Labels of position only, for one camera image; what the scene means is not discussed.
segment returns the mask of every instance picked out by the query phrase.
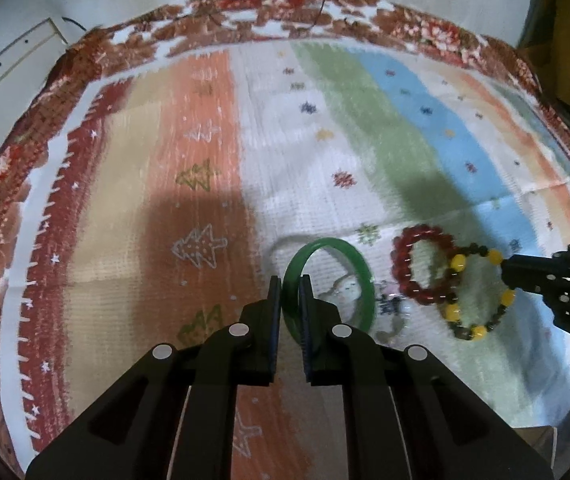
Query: yellow bead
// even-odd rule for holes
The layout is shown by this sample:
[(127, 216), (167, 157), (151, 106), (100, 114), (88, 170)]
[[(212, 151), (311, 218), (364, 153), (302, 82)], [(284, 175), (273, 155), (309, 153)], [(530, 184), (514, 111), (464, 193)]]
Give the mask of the yellow bead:
[(445, 307), (445, 319), (447, 321), (460, 321), (460, 309), (457, 303), (449, 303)]
[(492, 265), (500, 265), (502, 263), (502, 254), (498, 249), (491, 249), (487, 253), (487, 257)]
[(455, 270), (456, 272), (463, 272), (463, 270), (465, 269), (465, 261), (466, 261), (465, 254), (457, 254), (451, 259), (449, 267), (451, 267), (451, 269)]
[(487, 335), (487, 328), (485, 325), (476, 325), (472, 327), (472, 339), (475, 341), (477, 339), (482, 339)]
[(514, 302), (514, 298), (516, 298), (516, 291), (508, 289), (500, 297), (500, 304), (510, 306)]

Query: green jade bangle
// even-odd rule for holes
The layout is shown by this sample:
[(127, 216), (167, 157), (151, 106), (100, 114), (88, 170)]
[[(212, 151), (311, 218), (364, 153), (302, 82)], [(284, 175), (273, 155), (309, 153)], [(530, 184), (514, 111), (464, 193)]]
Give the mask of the green jade bangle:
[(331, 247), (342, 253), (350, 262), (361, 286), (361, 297), (356, 311), (347, 322), (356, 328), (369, 332), (376, 314), (374, 281), (367, 266), (367, 262), (358, 249), (339, 238), (319, 238), (318, 240), (300, 248), (292, 258), (285, 276), (283, 277), (283, 290), (281, 291), (281, 305), (283, 317), (289, 333), (297, 343), (300, 341), (301, 314), (299, 306), (299, 282), (303, 268), (310, 256), (319, 249)]

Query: red bead bracelet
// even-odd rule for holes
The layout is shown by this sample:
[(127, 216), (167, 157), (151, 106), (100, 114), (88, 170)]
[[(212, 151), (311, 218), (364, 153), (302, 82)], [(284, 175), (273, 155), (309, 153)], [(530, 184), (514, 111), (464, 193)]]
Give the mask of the red bead bracelet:
[(398, 282), (402, 295), (423, 305), (443, 303), (452, 292), (452, 287), (456, 285), (458, 273), (451, 268), (447, 269), (444, 276), (437, 280), (436, 285), (430, 288), (422, 288), (412, 280), (412, 247), (420, 240), (435, 243), (448, 258), (456, 252), (454, 237), (444, 234), (440, 227), (426, 224), (406, 227), (399, 237), (394, 238), (394, 251), (391, 254), (392, 276)]

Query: orange stripe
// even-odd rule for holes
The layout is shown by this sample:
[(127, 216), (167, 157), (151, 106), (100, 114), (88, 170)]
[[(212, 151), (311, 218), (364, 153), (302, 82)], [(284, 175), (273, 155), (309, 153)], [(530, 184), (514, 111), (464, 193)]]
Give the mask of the orange stripe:
[(534, 137), (516, 124), (511, 117), (511, 112), (503, 103), (476, 78), (467, 73), (457, 72), (460, 82), (478, 97), (476, 105), (482, 109), (482, 113), (505, 134), (504, 139), (511, 149), (523, 156), (534, 180), (548, 183), (548, 187), (540, 190), (539, 193), (554, 217), (553, 224), (560, 228), (563, 244), (570, 244), (570, 191), (568, 186), (562, 184), (560, 176), (540, 151)]
[[(141, 330), (154, 333), (156, 340), (180, 344), (175, 327), (191, 323), (199, 311), (207, 319), (212, 307), (220, 304), (222, 323), (232, 323), (242, 306), (259, 300), (265, 290), (254, 261), (254, 218), (241, 196), (238, 118), (229, 56), (226, 52), (191, 56), (170, 70), (159, 139), (147, 176), (148, 261), (142, 263), (143, 288), (147, 288), (142, 297), (157, 297), (162, 304), (155, 313), (138, 312), (137, 316)], [(207, 161), (209, 190), (205, 189)], [(186, 171), (177, 183), (177, 176)], [(199, 175), (201, 184), (195, 180)], [(214, 238), (227, 239), (226, 248), (215, 250), (216, 268), (202, 262), (199, 269), (189, 259), (172, 254), (175, 241), (209, 224)], [(212, 325), (197, 337), (220, 328)], [(236, 406), (241, 421), (245, 427), (260, 426), (262, 436), (248, 439), (251, 458), (233, 452), (233, 478), (261, 478), (264, 473), (281, 479), (305, 476), (309, 461), (284, 412), (281, 391), (275, 385), (239, 388)], [(236, 431), (242, 439), (242, 428), (237, 426)]]

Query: beaded bracelet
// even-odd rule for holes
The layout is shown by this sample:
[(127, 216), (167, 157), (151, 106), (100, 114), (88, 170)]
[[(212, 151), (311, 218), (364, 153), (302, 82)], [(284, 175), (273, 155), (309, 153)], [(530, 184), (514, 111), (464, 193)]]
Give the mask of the beaded bracelet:
[[(465, 269), (466, 258), (470, 254), (479, 254), (479, 256), (487, 257), (491, 264), (499, 266), (502, 262), (502, 254), (497, 249), (488, 249), (486, 246), (478, 246), (471, 244), (466, 248), (459, 248), (457, 254), (452, 257), (449, 268), (455, 272), (462, 272)], [(469, 327), (463, 326), (460, 320), (460, 308), (458, 307), (458, 297), (455, 292), (447, 295), (447, 304), (443, 310), (443, 317), (447, 320), (447, 324), (454, 332), (454, 336), (458, 339), (466, 341), (479, 340), (491, 332), (500, 324), (502, 316), (507, 312), (508, 306), (514, 302), (516, 291), (513, 288), (508, 288), (503, 292), (500, 297), (500, 305), (496, 314), (484, 325), (470, 325)]]
[(392, 276), (398, 281), (402, 295), (416, 300), (418, 303), (427, 305), (446, 301), (456, 285), (458, 273), (453, 269), (447, 269), (443, 278), (438, 280), (434, 287), (422, 288), (412, 280), (411, 251), (414, 244), (420, 240), (434, 242), (449, 257), (454, 251), (454, 237), (443, 233), (440, 227), (419, 224), (414, 227), (403, 229), (399, 237), (394, 238), (394, 252), (392, 252), (393, 270)]

